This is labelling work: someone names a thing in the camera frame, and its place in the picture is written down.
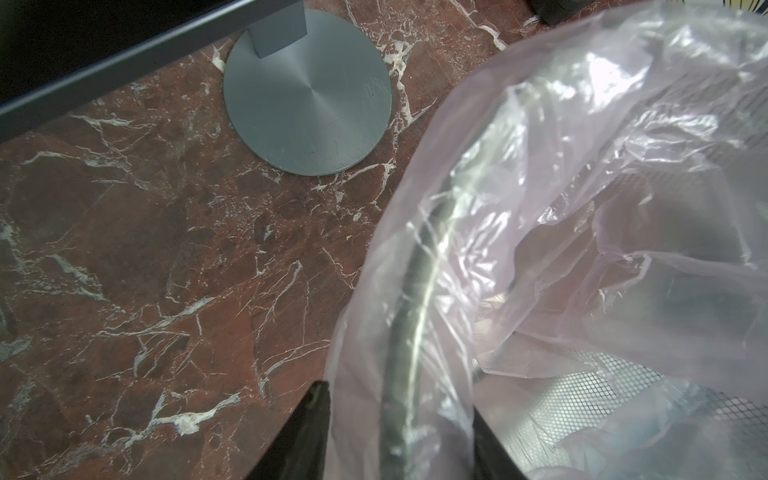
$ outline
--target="gray metal base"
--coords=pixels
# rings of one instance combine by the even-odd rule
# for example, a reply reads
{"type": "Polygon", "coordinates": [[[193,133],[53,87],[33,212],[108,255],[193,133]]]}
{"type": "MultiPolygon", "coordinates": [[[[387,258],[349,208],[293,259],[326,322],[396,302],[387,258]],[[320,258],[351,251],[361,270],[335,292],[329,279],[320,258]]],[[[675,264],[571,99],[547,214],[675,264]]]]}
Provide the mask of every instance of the gray metal base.
{"type": "Polygon", "coordinates": [[[259,58],[246,31],[224,70],[224,102],[256,155],[298,175],[345,170],[365,158],[389,123],[386,65],[357,28],[305,11],[307,35],[259,58]]]}

